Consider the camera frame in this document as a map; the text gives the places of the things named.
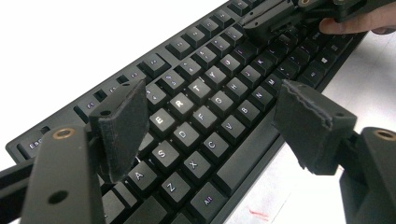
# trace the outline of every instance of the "hand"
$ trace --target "hand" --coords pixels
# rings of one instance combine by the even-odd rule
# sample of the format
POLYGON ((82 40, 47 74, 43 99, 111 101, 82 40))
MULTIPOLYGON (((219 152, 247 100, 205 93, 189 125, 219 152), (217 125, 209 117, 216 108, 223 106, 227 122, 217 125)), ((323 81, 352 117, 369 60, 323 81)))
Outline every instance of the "hand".
POLYGON ((382 35, 388 29, 396 29, 396 2, 342 23, 337 23, 334 19, 324 19, 320 23, 319 29, 324 34, 334 35, 354 34, 370 30, 382 35))

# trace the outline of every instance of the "black keyboard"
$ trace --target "black keyboard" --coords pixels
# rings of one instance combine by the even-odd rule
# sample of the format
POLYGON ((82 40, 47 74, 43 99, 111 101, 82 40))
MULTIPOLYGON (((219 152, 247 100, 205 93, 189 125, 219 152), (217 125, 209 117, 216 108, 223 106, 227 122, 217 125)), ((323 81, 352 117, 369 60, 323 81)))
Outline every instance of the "black keyboard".
POLYGON ((9 142, 8 153, 35 157, 44 133, 86 124, 120 84, 145 79, 150 129, 129 176, 101 181, 106 221, 223 222, 284 143, 271 124, 281 80, 323 91, 365 35, 298 24, 258 44, 238 22, 260 2, 216 8, 9 142))

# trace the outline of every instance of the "keyboard frame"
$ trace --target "keyboard frame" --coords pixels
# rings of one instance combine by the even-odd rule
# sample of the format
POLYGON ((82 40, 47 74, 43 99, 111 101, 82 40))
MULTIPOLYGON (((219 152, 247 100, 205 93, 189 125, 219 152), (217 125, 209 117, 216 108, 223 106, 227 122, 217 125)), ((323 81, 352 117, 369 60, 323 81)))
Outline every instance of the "keyboard frame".
MULTIPOLYGON (((149 56, 150 54, 157 53, 163 58, 166 59, 166 61, 171 65, 171 67, 168 70, 174 70, 183 60, 186 58, 189 58, 191 55, 193 55, 196 51, 196 49, 189 55, 185 57, 183 60, 177 59, 171 52, 169 52, 165 46, 167 46, 170 41, 172 41, 175 37, 183 35, 187 30, 189 30, 191 27, 194 27, 199 24, 201 20, 204 20, 206 18, 209 18, 211 15, 213 15, 215 12, 217 12, 220 9, 223 9, 226 13, 231 15, 234 19, 235 22, 231 24, 229 27, 233 26, 236 24, 241 17, 233 13, 227 6, 230 4, 230 2, 226 2, 223 5, 217 7, 216 9, 212 10, 211 12, 207 13, 205 16, 203 16, 201 19, 198 21, 192 23, 188 27, 184 28, 183 30, 179 31, 177 34, 171 36, 167 40, 163 41, 160 45, 155 47, 154 49, 148 51, 141 57, 137 58, 133 62, 129 63, 125 67, 123 67, 120 71, 116 72, 114 75, 110 76, 109 78, 105 79, 89 91, 86 91, 83 95, 79 96, 77 99, 69 103, 68 105, 64 106, 51 116, 47 117, 46 119, 42 120, 41 122, 37 123, 34 127, 31 129, 27 130, 25 133, 22 133, 21 135, 17 136, 15 139, 11 140, 7 145, 6 145, 6 150, 8 154, 11 156, 11 158, 16 162, 20 163, 23 161, 26 161, 26 158, 23 157, 21 152, 18 150, 17 145, 19 142, 21 142, 23 139, 25 139, 27 136, 31 134, 31 132, 39 131, 43 129, 44 127, 48 127, 50 129, 54 129, 58 126, 62 126, 65 124, 77 124, 77 125, 85 125, 85 123, 82 121, 80 116, 74 111, 74 106, 84 97, 87 95, 93 95, 97 91, 101 90, 102 86, 105 85, 107 82, 112 81, 117 79, 118 77, 122 76, 124 71, 128 70, 130 67, 137 66, 139 63, 145 59, 145 57, 149 56)), ((334 75, 337 73, 337 71, 340 69, 342 64, 345 62, 345 60, 348 58, 348 56, 352 53, 352 51, 359 45, 359 43, 363 40, 365 37, 366 33, 363 34, 358 34, 352 42, 348 45, 344 53, 340 56, 340 58, 336 61, 336 63, 333 65, 332 69, 329 71, 329 73, 326 75, 326 77, 320 82, 320 84, 317 87, 318 91, 323 91, 325 87, 329 84, 329 82, 332 80, 334 75)), ((205 46, 211 39, 207 40, 203 46, 205 46)), ((151 80, 150 83, 155 83, 160 79, 164 74, 160 75, 159 77, 151 80)), ((246 192, 249 190, 251 185, 254 183, 254 181, 260 176, 260 174, 265 170, 265 167, 268 166, 268 164, 271 162, 273 157, 276 155, 276 153, 280 150, 282 145, 284 144, 284 140, 281 136, 279 136, 275 142, 272 144, 272 146, 268 149, 268 151, 265 153, 265 155, 259 160, 259 162, 256 164, 256 166, 253 168, 253 170, 250 172, 250 174, 247 176, 247 178, 243 181, 243 183, 240 185, 240 187, 237 189, 237 191, 233 194, 233 196, 229 199, 229 201, 221 208, 219 213, 215 216, 215 218, 212 220, 212 223, 221 223, 223 222, 230 214, 231 212, 235 209, 236 205, 240 202, 240 200, 244 197, 246 192)))

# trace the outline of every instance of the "space bar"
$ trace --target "space bar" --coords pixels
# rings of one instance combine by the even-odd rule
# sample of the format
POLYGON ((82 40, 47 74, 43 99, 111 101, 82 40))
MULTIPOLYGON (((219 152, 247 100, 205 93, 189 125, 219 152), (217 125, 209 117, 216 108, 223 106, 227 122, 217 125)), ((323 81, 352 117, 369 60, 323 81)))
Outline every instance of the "space bar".
POLYGON ((214 176, 214 181, 228 196, 233 195, 279 136, 279 132, 271 124, 274 113, 273 108, 214 176))

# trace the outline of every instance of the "white surface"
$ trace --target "white surface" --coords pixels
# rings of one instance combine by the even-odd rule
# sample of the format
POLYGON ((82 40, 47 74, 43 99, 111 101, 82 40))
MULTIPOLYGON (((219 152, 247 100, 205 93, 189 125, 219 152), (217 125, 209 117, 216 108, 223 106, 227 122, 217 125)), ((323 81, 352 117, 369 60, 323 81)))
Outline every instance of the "white surface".
MULTIPOLYGON (((0 147, 225 1, 157 0, 155 8, 152 2, 0 3, 0 147)), ((392 37, 370 35, 325 91, 359 117, 357 130, 374 125, 395 131, 392 37)), ((0 149, 0 170, 13 164, 0 149)), ((276 223, 339 223, 336 179, 309 178, 296 183, 276 223)))

